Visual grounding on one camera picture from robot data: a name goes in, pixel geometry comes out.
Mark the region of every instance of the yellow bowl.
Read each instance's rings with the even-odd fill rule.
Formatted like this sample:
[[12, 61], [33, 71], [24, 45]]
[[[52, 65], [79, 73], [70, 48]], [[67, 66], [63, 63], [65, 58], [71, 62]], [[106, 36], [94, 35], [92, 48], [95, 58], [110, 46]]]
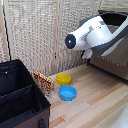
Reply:
[[56, 75], [56, 80], [59, 85], [68, 85], [71, 79], [71, 76], [66, 73], [59, 73]]

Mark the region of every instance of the wooden floor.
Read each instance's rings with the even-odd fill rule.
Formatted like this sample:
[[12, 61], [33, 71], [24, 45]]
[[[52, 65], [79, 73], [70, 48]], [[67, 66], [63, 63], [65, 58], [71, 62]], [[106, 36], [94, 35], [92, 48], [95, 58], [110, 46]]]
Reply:
[[86, 65], [65, 73], [72, 76], [70, 85], [77, 95], [73, 101], [61, 100], [55, 83], [55, 95], [48, 98], [50, 128], [110, 128], [128, 102], [127, 83]]

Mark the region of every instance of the black bin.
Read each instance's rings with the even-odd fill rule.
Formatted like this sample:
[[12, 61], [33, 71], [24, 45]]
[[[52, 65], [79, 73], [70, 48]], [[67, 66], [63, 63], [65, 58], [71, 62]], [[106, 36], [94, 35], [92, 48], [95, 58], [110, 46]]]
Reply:
[[0, 128], [48, 128], [50, 106], [21, 60], [0, 63]]

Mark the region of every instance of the blue bowl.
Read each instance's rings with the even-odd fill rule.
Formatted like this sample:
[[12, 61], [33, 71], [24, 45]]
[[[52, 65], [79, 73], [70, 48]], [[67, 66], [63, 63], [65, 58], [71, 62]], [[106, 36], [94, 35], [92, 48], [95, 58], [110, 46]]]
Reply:
[[74, 87], [69, 85], [63, 85], [59, 89], [59, 96], [62, 100], [71, 101], [75, 98], [77, 91]]

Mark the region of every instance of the wicker wall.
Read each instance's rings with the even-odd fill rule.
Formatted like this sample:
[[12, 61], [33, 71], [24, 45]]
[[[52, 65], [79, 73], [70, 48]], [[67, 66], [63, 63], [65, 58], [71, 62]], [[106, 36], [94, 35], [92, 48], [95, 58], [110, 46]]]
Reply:
[[79, 66], [85, 60], [66, 48], [66, 35], [98, 9], [127, 6], [126, 0], [5, 0], [11, 58], [47, 76]]
[[33, 74], [52, 74], [56, 0], [4, 1], [12, 59]]
[[102, 0], [100, 9], [128, 8], [128, 0]]

